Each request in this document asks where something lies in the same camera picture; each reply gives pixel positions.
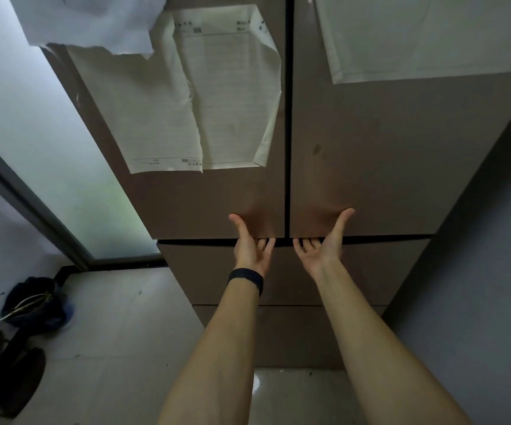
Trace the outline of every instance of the floor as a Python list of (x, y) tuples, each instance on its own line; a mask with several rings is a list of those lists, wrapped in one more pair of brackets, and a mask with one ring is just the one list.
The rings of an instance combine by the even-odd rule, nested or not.
[[(47, 367), (32, 400), (0, 425), (156, 424), (203, 326), (168, 268), (76, 274), (69, 324), (32, 339)], [(365, 424), (344, 371), (256, 369), (250, 424)]]

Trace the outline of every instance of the finger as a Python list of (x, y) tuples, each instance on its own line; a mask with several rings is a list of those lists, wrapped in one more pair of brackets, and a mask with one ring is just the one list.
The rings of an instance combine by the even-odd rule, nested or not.
[(356, 213), (356, 211), (353, 208), (347, 208), (346, 210), (343, 210), (342, 213), (340, 213), (338, 216), (334, 228), (332, 228), (332, 232), (342, 237), (346, 221), (348, 221), (354, 213)]
[(294, 247), (295, 253), (297, 254), (297, 257), (302, 259), (303, 256), (305, 255), (305, 251), (302, 249), (301, 243), (299, 242), (298, 238), (293, 239), (293, 247)]
[(306, 252), (310, 252), (315, 249), (308, 238), (302, 239), (302, 247), (305, 248)]
[(265, 243), (266, 243), (266, 239), (265, 238), (260, 238), (258, 241), (257, 241), (257, 248), (259, 250), (261, 250), (263, 252), (263, 250), (265, 249)]
[(266, 254), (268, 254), (269, 256), (271, 256), (271, 252), (273, 252), (273, 247), (274, 246), (275, 246), (275, 239), (274, 238), (270, 238), (269, 241), (267, 242), (267, 246), (265, 247), (264, 252)]
[(241, 217), (239, 217), (235, 213), (231, 213), (228, 216), (228, 219), (231, 220), (232, 222), (234, 222), (234, 225), (238, 229), (238, 234), (240, 235), (240, 238), (249, 238), (250, 237), (248, 228), (246, 227), (246, 224)]

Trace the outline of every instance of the freezer drawer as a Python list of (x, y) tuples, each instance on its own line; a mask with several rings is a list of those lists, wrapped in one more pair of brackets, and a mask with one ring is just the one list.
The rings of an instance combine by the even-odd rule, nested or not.
[[(206, 327), (216, 306), (194, 311)], [(385, 307), (374, 307), (382, 314)], [(259, 306), (255, 334), (256, 367), (344, 368), (322, 306)]]
[[(343, 246), (342, 261), (370, 304), (388, 305), (428, 240)], [(218, 304), (234, 268), (231, 247), (159, 245), (191, 304)], [(293, 248), (275, 248), (259, 303), (320, 305)]]
[(511, 119), (511, 73), (333, 85), (295, 0), (291, 237), (433, 234)]
[[(256, 4), (284, 62), (285, 0), (169, 0), (166, 9)], [(230, 238), (236, 229), (229, 213), (241, 214), (259, 237), (284, 235), (284, 97), (265, 168), (150, 171), (130, 174), (68, 53), (47, 56), (125, 193), (152, 238)]]

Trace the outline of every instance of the paper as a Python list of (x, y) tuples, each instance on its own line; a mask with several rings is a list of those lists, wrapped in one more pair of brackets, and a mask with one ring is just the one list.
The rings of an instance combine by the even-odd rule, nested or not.
[(112, 54), (151, 54), (149, 30), (167, 0), (10, 0), (27, 41)]
[(255, 5), (164, 12), (154, 54), (69, 53), (131, 173), (265, 166), (281, 59)]
[(334, 84), (511, 71), (511, 0), (316, 0)]

